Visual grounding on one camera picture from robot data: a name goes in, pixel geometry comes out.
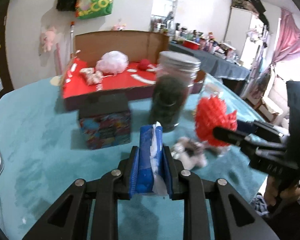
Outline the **person's hand on handle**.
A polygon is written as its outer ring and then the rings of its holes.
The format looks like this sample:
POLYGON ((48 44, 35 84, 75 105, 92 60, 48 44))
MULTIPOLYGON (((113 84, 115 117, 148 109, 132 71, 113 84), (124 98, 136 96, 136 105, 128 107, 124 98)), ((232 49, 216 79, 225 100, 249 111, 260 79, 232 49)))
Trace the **person's hand on handle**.
MULTIPOLYGON (((279 194, 279 181, 274 177, 268 176, 267 185, 264 193, 264 200, 267 205, 275 206, 276 197, 279 194)), ((285 203, 295 202, 300 199, 300 187, 295 185, 280 193, 280 198, 285 203)))

